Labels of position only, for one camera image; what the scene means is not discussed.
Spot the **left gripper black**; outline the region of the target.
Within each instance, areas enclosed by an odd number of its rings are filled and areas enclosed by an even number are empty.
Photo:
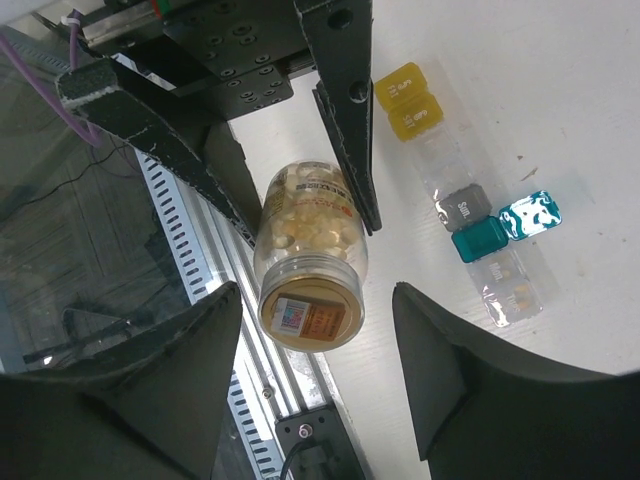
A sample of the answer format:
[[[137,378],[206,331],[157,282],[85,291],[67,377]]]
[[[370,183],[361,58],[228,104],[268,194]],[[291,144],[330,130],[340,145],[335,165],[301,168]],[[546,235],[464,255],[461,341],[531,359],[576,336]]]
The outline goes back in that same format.
[[[320,116],[373,234],[382,221],[372,168],[372,24],[370,1],[107,1],[86,19],[88,47],[124,55],[174,95],[109,58],[63,74],[55,88],[66,111],[160,163],[254,246],[260,199],[219,116],[283,102],[292,79],[316,68]]]

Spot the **clear bottle yellow capsules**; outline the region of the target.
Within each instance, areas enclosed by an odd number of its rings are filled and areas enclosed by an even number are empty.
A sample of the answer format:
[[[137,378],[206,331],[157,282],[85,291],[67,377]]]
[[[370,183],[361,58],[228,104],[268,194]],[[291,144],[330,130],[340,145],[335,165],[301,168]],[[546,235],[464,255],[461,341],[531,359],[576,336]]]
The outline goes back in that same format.
[[[368,250],[338,166],[299,161],[271,180],[253,257],[264,333],[291,350],[348,343],[365,317]]]

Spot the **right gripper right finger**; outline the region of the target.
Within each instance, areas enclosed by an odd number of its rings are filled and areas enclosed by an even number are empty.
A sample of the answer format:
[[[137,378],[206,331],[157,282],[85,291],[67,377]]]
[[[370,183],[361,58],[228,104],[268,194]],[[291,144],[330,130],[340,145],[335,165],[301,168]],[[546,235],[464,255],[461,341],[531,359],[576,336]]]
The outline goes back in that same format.
[[[398,283],[393,321],[419,457],[434,479],[635,479],[639,376],[517,347]]]

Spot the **weekly pill organizer box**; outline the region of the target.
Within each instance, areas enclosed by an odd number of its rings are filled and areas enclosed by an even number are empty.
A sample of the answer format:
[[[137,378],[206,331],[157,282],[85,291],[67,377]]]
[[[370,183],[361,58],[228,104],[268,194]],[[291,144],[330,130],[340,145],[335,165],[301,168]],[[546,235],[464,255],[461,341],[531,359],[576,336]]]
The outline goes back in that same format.
[[[494,324],[538,315],[541,300],[513,245],[561,224],[552,196],[539,190],[495,209],[417,64],[378,80],[374,92],[395,136],[417,153],[416,171]]]

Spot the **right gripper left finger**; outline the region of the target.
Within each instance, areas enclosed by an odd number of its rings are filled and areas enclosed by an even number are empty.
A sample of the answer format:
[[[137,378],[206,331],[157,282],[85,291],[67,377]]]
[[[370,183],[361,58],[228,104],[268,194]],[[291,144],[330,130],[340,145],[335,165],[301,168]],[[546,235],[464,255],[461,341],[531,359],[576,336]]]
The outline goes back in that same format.
[[[3,375],[2,477],[208,478],[241,320],[227,282],[90,358]]]

